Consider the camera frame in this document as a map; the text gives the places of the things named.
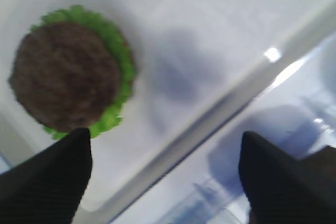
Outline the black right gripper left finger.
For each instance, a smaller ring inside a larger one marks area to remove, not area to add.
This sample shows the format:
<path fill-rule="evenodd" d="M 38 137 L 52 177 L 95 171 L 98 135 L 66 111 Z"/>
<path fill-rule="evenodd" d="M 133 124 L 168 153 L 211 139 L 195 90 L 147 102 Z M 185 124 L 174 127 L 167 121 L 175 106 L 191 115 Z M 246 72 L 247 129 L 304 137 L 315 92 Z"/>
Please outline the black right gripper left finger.
<path fill-rule="evenodd" d="M 1 174 L 1 223 L 72 223 L 92 171 L 89 129 L 77 129 Z"/>

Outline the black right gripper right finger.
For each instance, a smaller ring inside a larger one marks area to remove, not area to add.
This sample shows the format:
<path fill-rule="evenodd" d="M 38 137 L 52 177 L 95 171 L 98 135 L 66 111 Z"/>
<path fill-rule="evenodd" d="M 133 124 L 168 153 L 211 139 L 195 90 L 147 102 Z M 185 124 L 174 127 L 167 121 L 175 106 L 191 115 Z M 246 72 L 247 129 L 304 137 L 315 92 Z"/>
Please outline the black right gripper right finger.
<path fill-rule="evenodd" d="M 239 178 L 249 223 L 335 223 L 335 148 L 297 160 L 255 132 L 244 132 Z"/>

